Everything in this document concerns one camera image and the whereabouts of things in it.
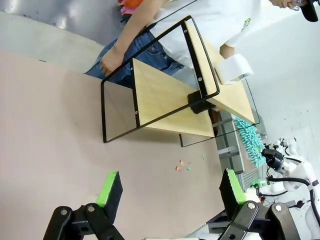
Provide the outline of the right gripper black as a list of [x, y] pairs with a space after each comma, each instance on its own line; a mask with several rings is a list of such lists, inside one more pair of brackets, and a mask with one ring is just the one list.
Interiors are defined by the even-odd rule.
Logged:
[[265, 157], [267, 165], [278, 173], [284, 173], [284, 156], [276, 149], [264, 148], [261, 155]]

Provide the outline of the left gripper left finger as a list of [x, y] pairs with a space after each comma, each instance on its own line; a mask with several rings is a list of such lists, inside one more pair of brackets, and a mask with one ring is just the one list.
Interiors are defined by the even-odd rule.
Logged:
[[123, 193], [120, 174], [110, 172], [95, 202], [73, 210], [58, 206], [52, 213], [44, 234], [45, 240], [82, 240], [94, 235], [98, 240], [122, 240], [114, 226]]

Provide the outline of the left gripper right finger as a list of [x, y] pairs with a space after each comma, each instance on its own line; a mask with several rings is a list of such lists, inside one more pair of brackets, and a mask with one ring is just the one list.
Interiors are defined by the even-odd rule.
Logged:
[[247, 200], [232, 169], [225, 169], [219, 186], [229, 224], [220, 240], [299, 240], [292, 215], [284, 203], [269, 207]]

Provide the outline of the person's right hand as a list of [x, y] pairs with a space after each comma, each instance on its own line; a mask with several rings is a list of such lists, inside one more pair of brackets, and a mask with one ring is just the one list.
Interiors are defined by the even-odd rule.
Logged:
[[124, 59], [125, 52], [117, 46], [108, 50], [100, 60], [100, 70], [105, 77], [119, 67]]

